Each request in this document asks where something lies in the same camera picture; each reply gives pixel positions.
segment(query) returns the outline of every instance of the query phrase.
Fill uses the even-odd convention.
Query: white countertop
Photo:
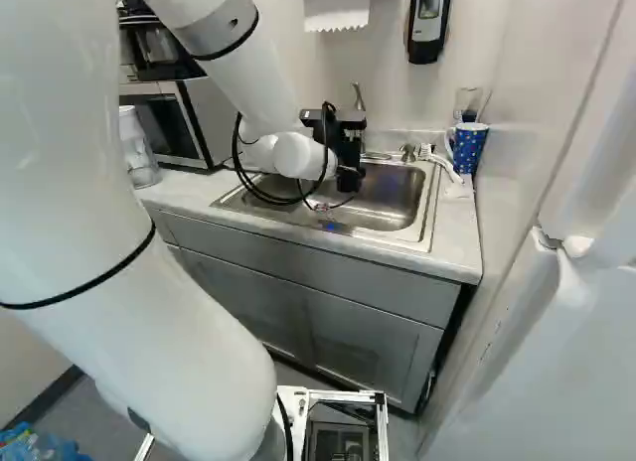
[[[149,208],[458,282],[476,285],[482,276],[474,195],[469,191],[469,197],[447,196],[453,185],[445,172],[441,175],[431,252],[422,252],[417,242],[411,250],[211,208],[212,202],[239,185],[239,178],[230,170],[211,175],[162,170],[162,176],[161,183],[135,191]],[[470,177],[466,180],[472,189]]]

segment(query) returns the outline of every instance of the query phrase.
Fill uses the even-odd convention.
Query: sink basin
[[[303,203],[283,207],[269,205],[243,187],[232,190],[212,206],[399,245],[424,241],[427,242],[426,250],[429,250],[439,180],[435,167],[424,162],[403,164],[377,160],[363,160],[363,167],[367,176],[359,193],[339,193],[336,182],[332,180],[325,181],[316,193],[307,197],[314,208],[342,204],[329,211],[311,211]],[[296,180],[280,175],[261,175],[253,180],[271,195],[283,198],[299,195]],[[301,183],[305,191],[311,184],[308,181]]]

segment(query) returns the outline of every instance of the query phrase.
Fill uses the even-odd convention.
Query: microwave door
[[[138,105],[136,107],[137,118],[141,124],[146,138],[150,143],[150,148],[156,155],[168,155],[170,154],[170,146],[168,140],[161,130],[159,122],[155,118],[154,113],[147,105]]]
[[[208,169],[188,112],[176,94],[123,95],[121,104],[132,104],[160,163]]]

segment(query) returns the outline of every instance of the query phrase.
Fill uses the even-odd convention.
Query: mug
[[[484,123],[458,123],[450,132],[455,144],[450,148],[446,136],[446,151],[453,160],[453,167],[460,175],[472,175],[477,170],[481,153],[486,144],[490,127]]]

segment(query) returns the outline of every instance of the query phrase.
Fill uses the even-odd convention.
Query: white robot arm
[[[114,2],[0,4],[0,306],[188,459],[250,459],[270,425],[273,364],[130,189]],[[242,112],[243,139],[302,140],[251,0],[148,2]]]
[[[242,114],[250,159],[268,172],[317,180],[322,146],[299,132],[300,106],[253,1],[145,1]],[[327,178],[336,160],[329,150]]]

